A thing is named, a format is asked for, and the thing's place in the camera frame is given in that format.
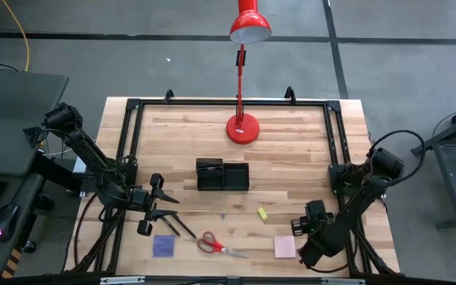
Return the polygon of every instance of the concrete floor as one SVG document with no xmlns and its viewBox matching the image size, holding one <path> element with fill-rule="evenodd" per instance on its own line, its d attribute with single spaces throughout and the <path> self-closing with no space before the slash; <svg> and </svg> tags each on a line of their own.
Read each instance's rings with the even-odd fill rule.
<svg viewBox="0 0 456 285">
<path fill-rule="evenodd" d="M 456 39 L 456 0 L 331 0 L 336 33 L 344 37 Z M 9 0 L 26 30 L 151 35 L 227 35 L 237 14 L 233 0 Z M 260 0 L 274 36 L 328 36 L 321 0 Z M 0 3 L 0 30 L 15 30 Z M 107 96 L 225 97 L 236 92 L 237 45 L 208 41 L 30 40 L 32 72 L 70 78 L 63 100 L 84 116 L 96 137 Z M 330 44 L 263 43 L 249 46 L 244 93 L 281 97 L 293 86 L 298 97 L 339 98 Z M 361 99 L 372 139 L 409 128 L 424 138 L 456 111 L 456 45 L 340 44 L 350 98 Z M 22 68 L 22 40 L 0 39 L 0 63 Z M 417 144 L 395 136 L 384 146 L 406 161 Z M 59 150 L 52 142 L 51 152 Z M 456 229 L 434 224 L 454 217 L 432 153 L 412 179 L 389 189 L 389 221 L 401 271 L 409 276 L 456 281 Z M 69 203 L 76 213 L 75 203 Z M 18 275 L 58 272 L 73 217 L 59 215 L 34 233 L 42 245 L 21 262 Z"/>
</svg>

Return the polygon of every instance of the sticky note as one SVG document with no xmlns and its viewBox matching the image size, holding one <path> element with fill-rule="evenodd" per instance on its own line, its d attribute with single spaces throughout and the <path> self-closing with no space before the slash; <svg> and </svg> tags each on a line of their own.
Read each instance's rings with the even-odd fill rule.
<svg viewBox="0 0 456 285">
<path fill-rule="evenodd" d="M 175 236 L 155 235 L 152 248 L 152 257 L 173 257 Z"/>
<path fill-rule="evenodd" d="M 263 221 L 266 221 L 268 219 L 267 213 L 265 213 L 265 210 L 262 207 L 258 209 L 258 214 Z"/>
<path fill-rule="evenodd" d="M 275 236 L 274 253 L 275 258 L 295 258 L 297 250 L 293 236 Z"/>
</svg>

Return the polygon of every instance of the wooden tabletop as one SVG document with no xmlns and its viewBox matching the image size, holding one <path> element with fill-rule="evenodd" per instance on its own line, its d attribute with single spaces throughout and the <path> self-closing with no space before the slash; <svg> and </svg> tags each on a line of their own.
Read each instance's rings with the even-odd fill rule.
<svg viewBox="0 0 456 285">
<path fill-rule="evenodd" d="M 116 156 L 123 123 L 126 97 L 107 98 L 96 144 L 108 157 Z M 362 163 L 370 148 L 361 102 L 341 101 L 344 127 L 351 160 Z M 166 276 L 324 276 L 307 270 L 298 259 L 276 259 L 274 237 L 291 235 L 290 220 L 305 214 L 311 200 L 323 200 L 328 211 L 338 212 L 329 187 L 327 168 L 331 164 L 325 120 L 321 108 L 287 106 L 246 106 L 245 112 L 260 122 L 256 142 L 241 146 L 226 136 L 226 121 L 234 114 L 231 106 L 146 106 L 139 137 L 137 184 L 150 189 L 152 173 L 165 178 L 163 189 L 179 204 L 158 202 L 158 208 L 179 211 L 179 216 L 198 237 L 209 230 L 225 246 L 242 251 L 249 259 L 200 251 L 188 233 L 180 231 L 172 258 L 153 258 L 153 240 L 137 234 L 143 213 L 128 212 L 121 241 L 118 275 Z M 129 151 L 135 116 L 128 132 Z M 332 115 L 336 145 L 339 146 Z M 338 151 L 342 163 L 342 153 Z M 248 192 L 199 192 L 196 190 L 196 159 L 223 158 L 225 162 L 248 162 L 251 188 Z M 87 198 L 83 199 L 78 215 Z M 263 207 L 263 222 L 257 209 Z M 82 223 L 78 251 L 82 258 L 101 230 L 97 217 L 102 205 L 95 199 Z M 383 260 L 398 271 L 390 225 L 384 207 L 373 203 L 363 216 L 368 240 Z M 163 221 L 154 223 L 153 235 L 173 232 Z M 305 236 L 296 237 L 297 249 Z M 108 241 L 111 249 L 112 240 Z M 105 263 L 109 259 L 107 250 Z M 346 264 L 345 252 L 323 256 L 316 268 L 332 269 Z M 65 269 L 74 266 L 70 243 Z M 347 276 L 343 270 L 328 276 Z"/>
</svg>

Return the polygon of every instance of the yellow eraser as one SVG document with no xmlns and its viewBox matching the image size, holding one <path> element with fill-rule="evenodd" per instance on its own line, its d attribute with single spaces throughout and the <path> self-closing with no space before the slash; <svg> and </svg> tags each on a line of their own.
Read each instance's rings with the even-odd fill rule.
<svg viewBox="0 0 456 285">
<path fill-rule="evenodd" d="M 264 222 L 268 219 L 267 213 L 265 213 L 265 210 L 262 207 L 258 209 L 258 214 L 260 214 L 260 217 Z"/>
</svg>

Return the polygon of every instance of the lamp shade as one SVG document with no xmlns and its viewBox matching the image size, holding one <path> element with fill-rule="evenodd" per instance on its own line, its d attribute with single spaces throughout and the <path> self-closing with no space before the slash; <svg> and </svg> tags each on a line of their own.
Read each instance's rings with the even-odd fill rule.
<svg viewBox="0 0 456 285">
<path fill-rule="evenodd" d="M 230 39 L 237 44 L 253 44 L 269 38 L 270 24 L 258 13 L 257 0 L 238 0 L 238 17 L 231 26 Z"/>
</svg>

